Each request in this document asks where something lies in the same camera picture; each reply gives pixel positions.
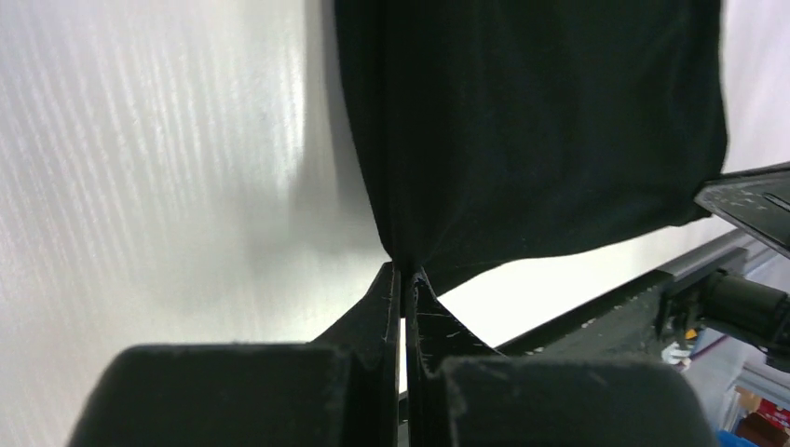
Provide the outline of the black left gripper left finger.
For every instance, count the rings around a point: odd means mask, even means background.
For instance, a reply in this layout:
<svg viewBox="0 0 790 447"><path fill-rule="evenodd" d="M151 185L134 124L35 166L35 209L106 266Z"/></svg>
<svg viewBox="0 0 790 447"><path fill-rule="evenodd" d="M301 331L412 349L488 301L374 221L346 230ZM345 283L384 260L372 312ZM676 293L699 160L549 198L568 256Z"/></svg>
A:
<svg viewBox="0 0 790 447"><path fill-rule="evenodd" d="M136 345L104 370L73 446L394 446L398 270L302 344Z"/></svg>

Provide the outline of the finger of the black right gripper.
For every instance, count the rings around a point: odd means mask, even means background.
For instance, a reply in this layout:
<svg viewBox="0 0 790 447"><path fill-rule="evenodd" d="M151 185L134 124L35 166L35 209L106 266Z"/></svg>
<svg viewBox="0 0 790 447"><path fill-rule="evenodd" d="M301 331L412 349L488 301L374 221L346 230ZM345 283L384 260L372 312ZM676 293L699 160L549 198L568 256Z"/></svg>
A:
<svg viewBox="0 0 790 447"><path fill-rule="evenodd" d="M782 256L789 256L787 162L723 174L705 183L694 201Z"/></svg>

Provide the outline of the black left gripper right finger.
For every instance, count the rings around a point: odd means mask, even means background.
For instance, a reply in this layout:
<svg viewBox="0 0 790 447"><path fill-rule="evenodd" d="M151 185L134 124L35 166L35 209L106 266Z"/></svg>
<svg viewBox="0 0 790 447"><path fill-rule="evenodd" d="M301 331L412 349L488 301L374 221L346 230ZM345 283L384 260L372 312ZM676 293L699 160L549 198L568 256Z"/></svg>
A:
<svg viewBox="0 0 790 447"><path fill-rule="evenodd" d="M715 446L694 391L658 359L509 357L436 298L404 294L413 446Z"/></svg>

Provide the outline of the black t shirt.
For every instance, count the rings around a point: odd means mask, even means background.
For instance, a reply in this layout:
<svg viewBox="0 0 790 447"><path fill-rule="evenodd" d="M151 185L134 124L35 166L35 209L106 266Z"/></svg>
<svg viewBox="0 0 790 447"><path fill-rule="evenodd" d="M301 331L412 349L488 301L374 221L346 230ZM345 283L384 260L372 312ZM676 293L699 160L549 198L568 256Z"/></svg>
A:
<svg viewBox="0 0 790 447"><path fill-rule="evenodd" d="M337 1L382 245L437 293L705 217L723 169L718 1Z"/></svg>

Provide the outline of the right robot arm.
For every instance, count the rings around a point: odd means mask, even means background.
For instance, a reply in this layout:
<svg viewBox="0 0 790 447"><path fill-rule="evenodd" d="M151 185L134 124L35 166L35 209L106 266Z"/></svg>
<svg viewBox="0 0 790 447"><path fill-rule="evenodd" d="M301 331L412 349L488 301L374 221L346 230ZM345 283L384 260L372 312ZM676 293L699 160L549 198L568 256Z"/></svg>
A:
<svg viewBox="0 0 790 447"><path fill-rule="evenodd" d="M695 196L704 210L789 257L789 164L725 174ZM789 294L710 263L663 295L661 326L681 334L701 323L761 350L770 367L789 371Z"/></svg>

